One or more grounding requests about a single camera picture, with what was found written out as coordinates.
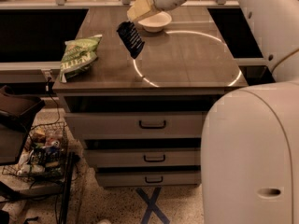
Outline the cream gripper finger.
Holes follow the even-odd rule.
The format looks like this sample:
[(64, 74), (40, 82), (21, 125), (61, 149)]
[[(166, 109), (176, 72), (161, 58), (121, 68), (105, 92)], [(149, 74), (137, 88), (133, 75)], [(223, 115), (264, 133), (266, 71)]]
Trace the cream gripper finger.
[(127, 18), (131, 22), (141, 21), (159, 12), (155, 0), (135, 0), (127, 11)]

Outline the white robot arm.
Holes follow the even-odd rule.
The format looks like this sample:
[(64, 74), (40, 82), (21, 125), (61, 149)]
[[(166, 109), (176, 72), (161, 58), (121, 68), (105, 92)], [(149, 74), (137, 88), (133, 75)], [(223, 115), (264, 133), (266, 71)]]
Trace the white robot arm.
[(299, 224), (299, 0), (237, 1), (274, 80), (227, 93), (206, 115), (204, 223)]

